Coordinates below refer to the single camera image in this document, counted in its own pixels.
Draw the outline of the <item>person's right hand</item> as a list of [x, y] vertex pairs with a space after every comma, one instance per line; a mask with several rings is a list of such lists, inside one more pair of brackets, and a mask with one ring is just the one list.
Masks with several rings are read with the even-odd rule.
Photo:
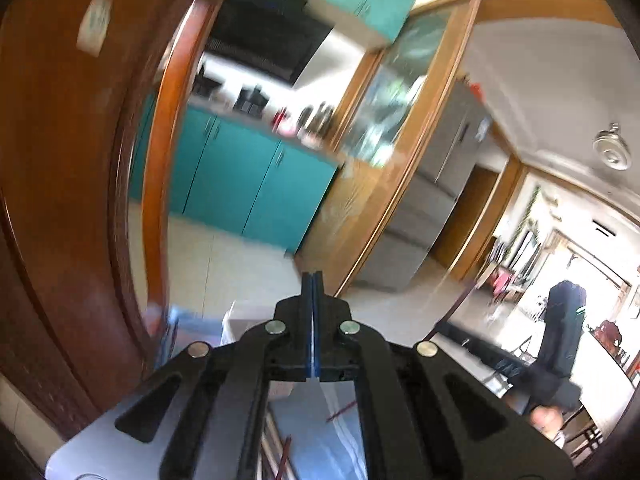
[[565, 436], [562, 431], [564, 417], [559, 408], [536, 406], [529, 415], [529, 422], [558, 448], [564, 446]]

